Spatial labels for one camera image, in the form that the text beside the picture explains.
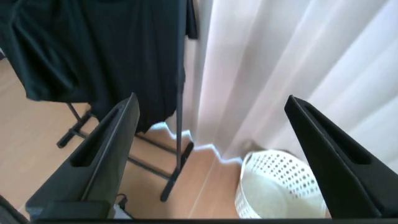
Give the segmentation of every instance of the curtain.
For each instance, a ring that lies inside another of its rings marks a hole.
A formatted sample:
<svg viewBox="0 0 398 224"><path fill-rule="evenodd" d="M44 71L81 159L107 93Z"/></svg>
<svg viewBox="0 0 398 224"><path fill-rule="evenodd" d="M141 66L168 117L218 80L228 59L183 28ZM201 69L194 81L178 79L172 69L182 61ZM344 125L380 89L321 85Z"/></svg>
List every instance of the curtain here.
<svg viewBox="0 0 398 224"><path fill-rule="evenodd" d="M187 40L183 128L223 159L253 146L305 160L284 113L318 108L398 171L398 1L201 0ZM175 130L175 118L167 121Z"/></svg>

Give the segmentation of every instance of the laundry basket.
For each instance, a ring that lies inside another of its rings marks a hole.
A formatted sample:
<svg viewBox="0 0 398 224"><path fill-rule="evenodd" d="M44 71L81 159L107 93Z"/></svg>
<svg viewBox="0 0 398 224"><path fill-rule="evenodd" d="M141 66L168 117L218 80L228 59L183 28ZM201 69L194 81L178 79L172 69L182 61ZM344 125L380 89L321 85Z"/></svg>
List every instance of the laundry basket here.
<svg viewBox="0 0 398 224"><path fill-rule="evenodd" d="M277 150L246 155L235 207L241 218L324 218L326 210L311 168Z"/></svg>

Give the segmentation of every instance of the floor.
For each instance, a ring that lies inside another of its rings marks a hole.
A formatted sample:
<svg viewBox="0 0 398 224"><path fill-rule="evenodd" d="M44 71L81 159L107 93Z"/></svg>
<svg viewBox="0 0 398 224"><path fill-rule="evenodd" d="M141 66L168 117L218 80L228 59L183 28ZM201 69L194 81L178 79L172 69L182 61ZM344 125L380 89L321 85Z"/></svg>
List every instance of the floor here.
<svg viewBox="0 0 398 224"><path fill-rule="evenodd" d="M55 145L75 119L63 103L27 100L7 60L0 61L0 194L27 215L24 204L82 142L74 137L63 149ZM75 104L80 114L86 104ZM98 123L90 119L89 133ZM146 136L169 146L175 141L166 129ZM189 138L184 138L186 145ZM175 157L135 139L131 156L168 173ZM234 195L240 165L222 164L211 149L193 151L167 202L159 200L166 181L130 163L126 164L120 192L128 197L126 210L136 218L238 218Z"/></svg>

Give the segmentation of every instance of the dark garment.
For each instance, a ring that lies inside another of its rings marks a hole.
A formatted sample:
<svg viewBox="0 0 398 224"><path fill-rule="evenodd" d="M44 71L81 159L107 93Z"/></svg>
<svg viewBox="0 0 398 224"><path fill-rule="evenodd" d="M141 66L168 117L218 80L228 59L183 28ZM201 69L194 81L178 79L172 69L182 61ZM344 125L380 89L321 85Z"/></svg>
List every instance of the dark garment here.
<svg viewBox="0 0 398 224"><path fill-rule="evenodd" d="M174 113L192 0L8 2L0 44L28 98L88 102L101 120L134 92L138 131Z"/></svg>

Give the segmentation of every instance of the garment rack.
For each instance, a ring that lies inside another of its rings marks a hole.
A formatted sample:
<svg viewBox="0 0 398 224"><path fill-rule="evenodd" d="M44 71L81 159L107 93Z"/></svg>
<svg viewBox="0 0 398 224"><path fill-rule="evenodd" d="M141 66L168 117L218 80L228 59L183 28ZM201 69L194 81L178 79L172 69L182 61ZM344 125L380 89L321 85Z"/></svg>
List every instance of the garment rack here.
<svg viewBox="0 0 398 224"><path fill-rule="evenodd" d="M185 150L182 152L181 151L181 144L182 144L182 93L183 93L183 79L179 78L179 84L178 84L178 93L177 93L177 109L176 109L176 113L177 113L177 145L176 145L176 150L175 149L171 149L169 147L163 146L162 144L153 141L151 139L145 138L144 136L141 136L139 134L135 134L134 136L138 139L141 139L153 146L158 147L159 149L162 149L168 153L171 153L173 155L175 155L175 157L177 158L177 165L173 171L173 173L171 175L165 174L161 171L158 171L154 168L151 168L145 164L143 164L142 162L131 158L130 156L128 157L128 161L133 163L136 166L139 166L155 175L158 175L161 178L164 178L167 180L167 184L165 186L165 188L163 189L162 194L160 195L160 201L165 202L167 201L173 186L175 184L175 182L177 181L184 165L185 162L187 161L189 155L192 152L193 149L193 142L189 142L188 145L186 146ZM72 114L74 115L74 117L76 118L77 122L75 125L73 125L68 132L58 141L57 146L61 149L63 147L65 147L68 142L72 139L72 137L74 136L79 136L81 138L86 138L88 136L88 134L82 132L80 129L85 125L85 123L93 116L93 114L91 113L91 110L88 110L84 113L84 115L82 117L79 116L79 114L77 113L76 109L73 107L73 105L71 103L67 103L70 111L72 112Z"/></svg>

